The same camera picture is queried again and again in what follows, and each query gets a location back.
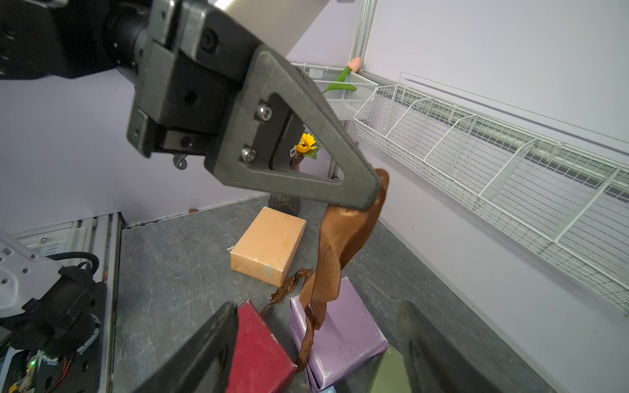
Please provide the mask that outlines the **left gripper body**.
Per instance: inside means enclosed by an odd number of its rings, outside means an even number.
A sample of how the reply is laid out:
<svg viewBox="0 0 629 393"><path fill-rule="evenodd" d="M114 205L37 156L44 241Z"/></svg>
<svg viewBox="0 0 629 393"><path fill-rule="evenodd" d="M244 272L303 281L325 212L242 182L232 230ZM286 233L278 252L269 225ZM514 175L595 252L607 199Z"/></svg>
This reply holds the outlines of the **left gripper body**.
<svg viewBox="0 0 629 393"><path fill-rule="evenodd" d="M155 1L137 50L127 138L143 156L204 156L261 42L206 1Z"/></svg>

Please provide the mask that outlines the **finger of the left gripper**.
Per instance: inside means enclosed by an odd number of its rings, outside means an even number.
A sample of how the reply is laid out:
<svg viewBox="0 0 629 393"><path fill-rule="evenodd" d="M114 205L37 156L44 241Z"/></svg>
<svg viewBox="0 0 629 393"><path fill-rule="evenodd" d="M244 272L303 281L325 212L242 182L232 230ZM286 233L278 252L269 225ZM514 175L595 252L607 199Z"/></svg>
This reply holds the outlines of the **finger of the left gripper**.
<svg viewBox="0 0 629 393"><path fill-rule="evenodd" d="M344 180L292 170L290 152L305 129L348 170ZM314 82L266 45L255 50L204 167L226 186L359 211L373 203L382 185Z"/></svg>

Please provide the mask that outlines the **purple gift box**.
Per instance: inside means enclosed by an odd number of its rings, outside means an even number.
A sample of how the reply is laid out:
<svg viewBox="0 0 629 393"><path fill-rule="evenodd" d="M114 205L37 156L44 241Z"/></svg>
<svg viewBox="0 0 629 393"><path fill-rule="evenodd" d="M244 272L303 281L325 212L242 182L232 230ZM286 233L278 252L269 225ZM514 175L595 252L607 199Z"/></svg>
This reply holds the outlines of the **purple gift box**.
<svg viewBox="0 0 629 393"><path fill-rule="evenodd" d="M388 340L344 277L339 297L329 302L322 327L314 331L306 365L311 391L321 392L342 381L387 348Z"/></svg>

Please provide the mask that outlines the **brown ribbon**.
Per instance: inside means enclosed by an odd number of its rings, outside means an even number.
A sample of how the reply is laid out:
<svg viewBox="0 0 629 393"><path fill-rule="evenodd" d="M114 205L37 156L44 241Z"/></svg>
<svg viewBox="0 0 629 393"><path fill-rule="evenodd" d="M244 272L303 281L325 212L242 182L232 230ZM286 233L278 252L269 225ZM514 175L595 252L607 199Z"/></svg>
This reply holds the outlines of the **brown ribbon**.
<svg viewBox="0 0 629 393"><path fill-rule="evenodd" d="M315 331L321 329L326 319L327 305L339 297L343 268L366 244L382 212L390 176L384 169L375 172L380 190L371 206L364 211L328 206L319 230L317 269L298 270L294 276L286 278L261 311L265 314L296 288L299 279L304 280L299 301L306 313L306 333L295 360L298 373L306 368Z"/></svg>

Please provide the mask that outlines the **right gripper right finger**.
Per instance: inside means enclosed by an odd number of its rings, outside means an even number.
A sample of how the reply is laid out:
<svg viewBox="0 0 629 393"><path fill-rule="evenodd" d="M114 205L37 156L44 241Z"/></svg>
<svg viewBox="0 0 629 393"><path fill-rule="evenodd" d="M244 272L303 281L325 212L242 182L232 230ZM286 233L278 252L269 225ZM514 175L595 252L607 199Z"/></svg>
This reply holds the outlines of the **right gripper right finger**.
<svg viewBox="0 0 629 393"><path fill-rule="evenodd" d="M483 376L412 302L401 302L397 327L411 391L500 390Z"/></svg>

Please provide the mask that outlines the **red gift box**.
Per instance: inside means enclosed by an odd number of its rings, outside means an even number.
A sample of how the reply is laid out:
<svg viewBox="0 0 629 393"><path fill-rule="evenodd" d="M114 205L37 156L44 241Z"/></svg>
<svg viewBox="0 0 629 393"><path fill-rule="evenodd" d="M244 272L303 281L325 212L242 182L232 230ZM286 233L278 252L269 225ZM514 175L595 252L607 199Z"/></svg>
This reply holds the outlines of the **red gift box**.
<svg viewBox="0 0 629 393"><path fill-rule="evenodd" d="M296 365L251 301L238 308L238 337L229 375L230 393L283 392Z"/></svg>

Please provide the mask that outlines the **green gift box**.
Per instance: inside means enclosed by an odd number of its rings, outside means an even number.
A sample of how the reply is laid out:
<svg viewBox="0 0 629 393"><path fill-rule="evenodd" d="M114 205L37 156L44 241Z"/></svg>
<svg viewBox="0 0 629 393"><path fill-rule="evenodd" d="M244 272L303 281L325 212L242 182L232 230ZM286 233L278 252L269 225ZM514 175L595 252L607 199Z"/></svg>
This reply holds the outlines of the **green gift box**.
<svg viewBox="0 0 629 393"><path fill-rule="evenodd" d="M395 347L388 347L378 360L370 393L411 393L404 358Z"/></svg>

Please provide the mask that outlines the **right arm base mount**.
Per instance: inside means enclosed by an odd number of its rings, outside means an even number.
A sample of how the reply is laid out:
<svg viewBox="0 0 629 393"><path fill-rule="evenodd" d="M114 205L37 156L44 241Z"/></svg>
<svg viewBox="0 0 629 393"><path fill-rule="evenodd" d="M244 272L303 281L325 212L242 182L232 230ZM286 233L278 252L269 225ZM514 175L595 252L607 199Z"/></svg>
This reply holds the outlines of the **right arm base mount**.
<svg viewBox="0 0 629 393"><path fill-rule="evenodd" d="M98 392L101 377L103 326L77 352L52 359L44 352L9 349L1 363L2 392Z"/></svg>

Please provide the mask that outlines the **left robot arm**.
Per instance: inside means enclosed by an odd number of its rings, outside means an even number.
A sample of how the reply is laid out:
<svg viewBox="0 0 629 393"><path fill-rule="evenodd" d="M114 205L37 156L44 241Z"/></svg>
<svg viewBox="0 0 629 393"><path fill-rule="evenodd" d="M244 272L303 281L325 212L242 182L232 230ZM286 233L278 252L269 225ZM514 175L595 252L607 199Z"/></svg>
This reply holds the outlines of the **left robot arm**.
<svg viewBox="0 0 629 393"><path fill-rule="evenodd" d="M4 1L1 77L121 68L143 156L201 156L222 184L360 211L385 188L314 81L286 59L323 1Z"/></svg>

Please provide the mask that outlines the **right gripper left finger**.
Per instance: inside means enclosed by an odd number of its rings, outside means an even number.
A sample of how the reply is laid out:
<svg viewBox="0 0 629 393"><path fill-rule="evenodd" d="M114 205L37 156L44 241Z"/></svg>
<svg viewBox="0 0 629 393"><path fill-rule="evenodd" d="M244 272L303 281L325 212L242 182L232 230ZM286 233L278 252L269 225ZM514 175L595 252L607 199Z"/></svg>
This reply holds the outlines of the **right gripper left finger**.
<svg viewBox="0 0 629 393"><path fill-rule="evenodd" d="M238 338L238 306L224 303L137 392L225 392Z"/></svg>

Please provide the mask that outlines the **orange gift box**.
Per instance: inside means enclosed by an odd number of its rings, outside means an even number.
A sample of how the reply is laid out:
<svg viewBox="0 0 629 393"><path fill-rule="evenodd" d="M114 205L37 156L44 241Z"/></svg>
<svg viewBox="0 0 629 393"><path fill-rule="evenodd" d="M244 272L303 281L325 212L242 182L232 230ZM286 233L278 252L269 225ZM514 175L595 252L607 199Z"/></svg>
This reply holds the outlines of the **orange gift box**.
<svg viewBox="0 0 629 393"><path fill-rule="evenodd" d="M231 270L282 286L305 228L304 219L263 207L230 251Z"/></svg>

